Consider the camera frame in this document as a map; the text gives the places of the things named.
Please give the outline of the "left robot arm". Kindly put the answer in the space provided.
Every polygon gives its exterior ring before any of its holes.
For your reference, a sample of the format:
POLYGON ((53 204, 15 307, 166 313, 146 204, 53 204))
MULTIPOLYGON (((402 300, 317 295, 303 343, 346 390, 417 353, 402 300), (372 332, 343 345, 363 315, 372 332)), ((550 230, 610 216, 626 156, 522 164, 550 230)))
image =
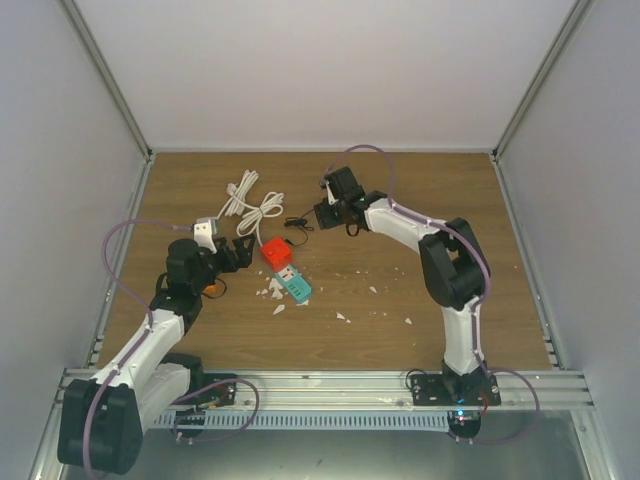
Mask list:
POLYGON ((188 333, 205 291, 217 277, 252 263, 253 234, 168 247, 166 270, 145 318, 125 346, 89 379, 74 379, 63 396, 57 458, 88 473, 126 474, 135 464, 154 420, 174 401, 203 398, 206 380, 196 357, 166 359, 188 333))

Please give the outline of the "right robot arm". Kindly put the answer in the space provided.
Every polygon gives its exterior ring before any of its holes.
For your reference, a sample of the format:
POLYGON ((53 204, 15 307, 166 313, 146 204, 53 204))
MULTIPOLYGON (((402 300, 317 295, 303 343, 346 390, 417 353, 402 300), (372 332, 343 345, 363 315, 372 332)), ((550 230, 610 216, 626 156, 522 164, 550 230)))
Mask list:
POLYGON ((419 255, 427 292, 443 315, 443 393, 453 404, 468 403, 488 376, 480 310, 491 290, 490 270, 469 223, 434 219, 383 192, 367 193, 348 167, 326 174, 320 185, 326 190, 314 206, 320 228, 343 225, 351 237, 361 231, 385 235, 419 255))

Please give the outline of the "red cube adapter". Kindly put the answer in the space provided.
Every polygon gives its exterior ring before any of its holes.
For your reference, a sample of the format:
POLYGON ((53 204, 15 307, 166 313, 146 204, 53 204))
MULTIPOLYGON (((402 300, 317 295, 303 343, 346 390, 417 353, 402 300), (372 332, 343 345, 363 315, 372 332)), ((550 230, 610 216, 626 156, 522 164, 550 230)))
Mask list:
POLYGON ((274 237, 260 248, 262 258, 269 268, 279 272, 292 263, 292 250, 281 237, 274 237))

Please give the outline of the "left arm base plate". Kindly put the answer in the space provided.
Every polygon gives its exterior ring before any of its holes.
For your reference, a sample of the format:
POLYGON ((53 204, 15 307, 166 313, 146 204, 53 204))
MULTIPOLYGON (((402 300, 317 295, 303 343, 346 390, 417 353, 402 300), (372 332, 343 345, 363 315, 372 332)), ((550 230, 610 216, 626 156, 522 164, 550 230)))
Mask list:
POLYGON ((203 379, 197 384, 200 390, 190 403, 198 409, 215 409, 235 404, 238 375, 234 373, 205 373, 203 379))

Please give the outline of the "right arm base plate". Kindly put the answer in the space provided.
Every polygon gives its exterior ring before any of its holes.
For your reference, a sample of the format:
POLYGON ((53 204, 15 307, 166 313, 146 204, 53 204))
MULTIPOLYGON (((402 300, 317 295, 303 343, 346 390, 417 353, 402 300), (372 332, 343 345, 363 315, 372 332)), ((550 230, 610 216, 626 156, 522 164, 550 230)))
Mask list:
POLYGON ((487 377, 481 369, 463 376, 410 370, 405 386, 415 406, 484 407, 502 403, 496 377, 487 377))

